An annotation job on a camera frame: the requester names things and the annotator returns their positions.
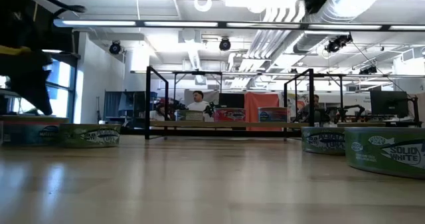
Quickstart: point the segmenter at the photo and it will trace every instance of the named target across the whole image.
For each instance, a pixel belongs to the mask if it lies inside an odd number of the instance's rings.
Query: person
[[[208,102],[204,100],[204,93],[200,90],[193,91],[193,103],[187,106],[189,110],[194,111],[205,111],[205,108],[209,105]]]
[[[314,101],[313,101],[314,108],[320,108],[319,100],[320,100],[319,95],[314,94]],[[302,114],[303,117],[308,117],[310,113],[310,104],[305,105],[304,108],[302,108],[299,111],[299,113]],[[318,122],[319,120],[320,120],[320,112],[314,112],[314,121]]]
[[[165,121],[164,104],[158,104],[156,109],[150,112],[149,117],[150,117],[150,120]]]

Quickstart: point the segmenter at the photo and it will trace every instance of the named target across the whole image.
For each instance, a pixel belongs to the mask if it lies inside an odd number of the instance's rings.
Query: ceiling
[[[212,0],[212,7],[207,12],[198,11],[194,0],[60,0],[71,5],[83,5],[87,12],[82,15],[65,13],[65,19],[127,19],[127,20],[192,20],[192,21],[263,21],[266,12],[253,13],[246,7],[227,7],[224,0]],[[40,3],[54,11],[51,4]],[[352,20],[352,23],[425,23],[425,0],[376,0],[370,8]],[[166,64],[181,64],[189,59],[188,52],[178,47],[179,29],[97,29],[91,33],[91,39],[101,40],[105,45],[111,41],[105,39],[112,33],[143,34],[155,50],[152,64],[161,68]],[[201,31],[204,45],[199,51],[201,60],[228,61],[230,53],[246,53],[257,31],[253,30],[220,30],[205,29]],[[316,72],[349,72],[351,67],[361,64],[367,58],[383,57],[391,51],[398,51],[409,45],[424,45],[425,33],[352,33],[354,44],[341,50],[329,59],[323,58],[319,45],[308,56],[294,64],[294,68],[302,71],[313,67]],[[221,37],[229,37],[232,48],[230,51],[220,51],[218,44]],[[122,40],[122,45],[131,49],[138,41]],[[391,72],[393,56],[379,60],[379,65],[385,72]]]

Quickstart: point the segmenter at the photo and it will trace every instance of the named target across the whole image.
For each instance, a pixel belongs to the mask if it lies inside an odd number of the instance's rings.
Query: wooden floor
[[[304,154],[297,140],[0,148],[1,224],[423,224],[424,213],[425,182]]]

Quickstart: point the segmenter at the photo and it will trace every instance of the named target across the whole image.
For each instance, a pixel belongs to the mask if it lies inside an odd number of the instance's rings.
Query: security camera
[[[221,51],[230,50],[230,41],[228,38],[222,38],[219,46]]]
[[[109,47],[109,52],[113,55],[118,55],[121,52],[121,44],[119,41],[112,41],[111,47]]]

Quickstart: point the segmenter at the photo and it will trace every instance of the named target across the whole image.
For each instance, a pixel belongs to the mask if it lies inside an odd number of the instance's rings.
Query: yellow part
[[[28,47],[21,47],[16,49],[16,48],[0,45],[0,54],[2,55],[20,55],[21,53],[24,53],[24,52],[31,52],[31,49]]]

